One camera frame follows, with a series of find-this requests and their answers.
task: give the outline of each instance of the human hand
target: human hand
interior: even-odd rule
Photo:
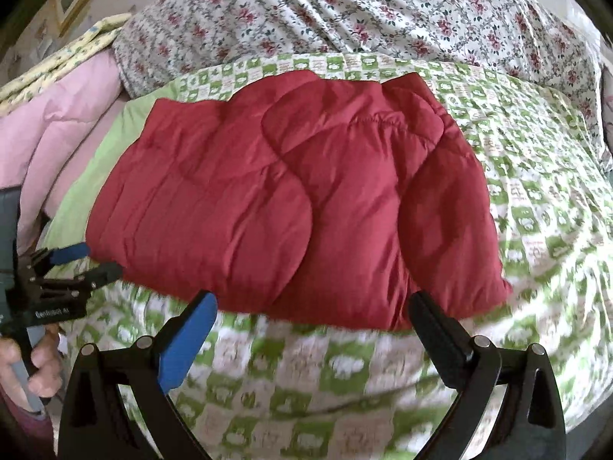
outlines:
[[[51,398],[62,386],[62,362],[57,351],[59,344],[59,327],[57,324],[46,325],[46,333],[32,350],[32,363],[39,369],[30,377],[28,388],[40,398]],[[21,359],[19,346],[9,338],[0,337],[0,386],[17,406],[31,411],[28,399],[11,364]]]

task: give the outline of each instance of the folded red jacket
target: folded red jacket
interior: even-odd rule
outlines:
[[[157,100],[87,243],[129,281],[293,322],[404,329],[419,289],[456,318],[511,292],[480,163],[415,73],[288,72],[228,102]]]

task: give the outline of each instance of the green checkered bedsheet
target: green checkered bedsheet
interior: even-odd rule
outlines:
[[[177,100],[227,100],[267,75],[385,81],[418,72],[481,161],[498,229],[507,304],[463,321],[497,345],[547,348],[573,427],[611,392],[611,187],[597,169],[582,115],[558,91],[461,64],[380,54],[281,55],[177,79]],[[88,261],[77,264],[77,270]],[[88,317],[66,324],[71,361],[155,334],[183,304],[117,282],[96,291]],[[142,418],[128,389],[131,416]],[[350,331],[220,313],[183,385],[179,412],[215,459],[411,459],[449,408],[446,389],[412,332]],[[483,446],[495,395],[467,456]]]

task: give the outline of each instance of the gray handle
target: gray handle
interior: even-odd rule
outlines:
[[[30,339],[30,345],[35,348],[36,344],[40,342],[40,340],[45,335],[45,327],[43,325],[38,325],[38,327],[28,327],[28,338]],[[45,410],[45,406],[41,401],[41,398],[31,393],[28,389],[28,379],[30,375],[28,373],[28,369],[26,368],[26,364],[21,361],[17,363],[13,363],[11,365],[13,371],[21,384],[24,392],[26,393],[26,398],[28,398],[28,404],[32,408],[33,412],[41,413]]]

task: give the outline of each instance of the silver bolt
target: silver bolt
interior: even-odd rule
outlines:
[[[475,335],[473,340],[480,348],[488,348],[491,344],[491,341],[485,335]]]
[[[532,344],[530,348],[536,355],[542,356],[545,354],[545,348],[541,346],[540,344]]]
[[[91,353],[94,352],[94,345],[93,344],[86,344],[85,346],[83,346],[83,348],[81,349],[81,354],[83,356],[89,356]]]
[[[142,350],[146,350],[153,344],[153,338],[150,335],[144,335],[136,341],[136,347]]]

